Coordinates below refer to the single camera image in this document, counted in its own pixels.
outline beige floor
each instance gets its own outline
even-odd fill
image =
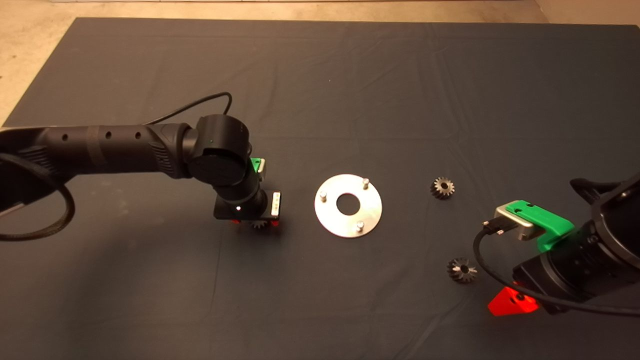
[[[640,0],[50,3],[0,0],[0,125],[79,16],[181,19],[640,23]]]

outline circular metal plate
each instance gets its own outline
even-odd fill
[[[338,209],[338,198],[350,193],[360,201],[360,209],[345,215]],[[382,200],[376,188],[360,176],[342,174],[325,181],[316,192],[316,215],[320,224],[343,238],[357,238],[373,230],[382,216]]]

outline black cable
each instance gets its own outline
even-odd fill
[[[586,202],[593,204],[596,202],[600,195],[614,190],[621,183],[596,183],[583,178],[572,179],[569,184],[573,190],[580,195]]]
[[[587,313],[594,313],[594,314],[640,317],[640,308],[583,304],[581,302],[575,302],[575,301],[560,299],[557,297],[551,297],[545,294],[538,293],[536,291],[529,290],[522,286],[513,284],[512,280],[509,280],[506,277],[503,277],[498,272],[496,272],[491,266],[487,265],[487,263],[484,261],[484,258],[482,257],[482,254],[480,253],[480,243],[482,242],[483,238],[486,235],[493,234],[493,233],[495,233],[494,229],[489,229],[485,227],[482,229],[482,231],[480,231],[476,235],[476,238],[474,239],[474,255],[476,257],[476,261],[478,262],[478,265],[480,265],[480,267],[484,269],[485,272],[489,274],[489,276],[496,279],[502,285],[508,288],[514,289],[515,291],[519,291],[520,293],[527,295],[528,297],[532,297],[545,304],[556,305],[560,307],[565,307],[567,309],[584,311]]]
[[[65,199],[65,205],[67,207],[62,217],[60,217],[60,219],[55,221],[53,224],[44,227],[43,229],[33,231],[31,233],[0,234],[0,241],[27,241],[45,238],[47,236],[51,236],[55,233],[60,232],[67,225],[69,225],[71,219],[73,219],[74,214],[76,213],[76,204],[74,203],[74,198],[67,187],[63,183],[56,181],[51,171],[44,167],[41,167],[36,163],[11,154],[0,154],[0,161],[12,164],[29,172],[39,180],[47,183],[49,186],[59,191],[60,195],[62,195],[62,197]]]
[[[191,109],[194,106],[200,105],[203,102],[206,102],[206,101],[209,101],[209,100],[213,100],[213,99],[217,99],[217,98],[223,97],[223,96],[228,97],[227,107],[225,108],[225,111],[223,112],[223,114],[226,115],[229,112],[229,109],[231,109],[231,103],[233,102],[233,97],[228,92],[219,92],[217,94],[212,94],[212,95],[200,98],[200,99],[198,99],[198,100],[196,100],[194,102],[191,102],[191,103],[189,103],[187,105],[184,105],[184,106],[182,106],[180,108],[177,108],[176,110],[173,110],[170,113],[168,113],[166,115],[163,115],[163,116],[161,116],[161,117],[159,117],[157,119],[151,120],[149,122],[145,122],[145,123],[143,123],[143,125],[157,124],[159,122],[165,121],[166,119],[172,118],[172,117],[182,113],[183,111],[187,111],[187,110]]]

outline center hole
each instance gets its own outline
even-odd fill
[[[338,198],[338,210],[345,215],[353,215],[360,210],[360,201],[355,195],[343,193]]]

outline black gear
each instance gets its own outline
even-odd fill
[[[453,181],[446,177],[439,177],[431,183],[431,194],[440,200],[446,200],[453,193],[456,192],[456,188],[453,186]]]
[[[251,222],[251,226],[253,226],[254,229],[262,229],[267,226],[267,222],[264,220],[256,220]]]
[[[447,272],[453,281],[468,284],[475,281],[478,270],[469,265],[469,259],[455,258],[447,264]]]

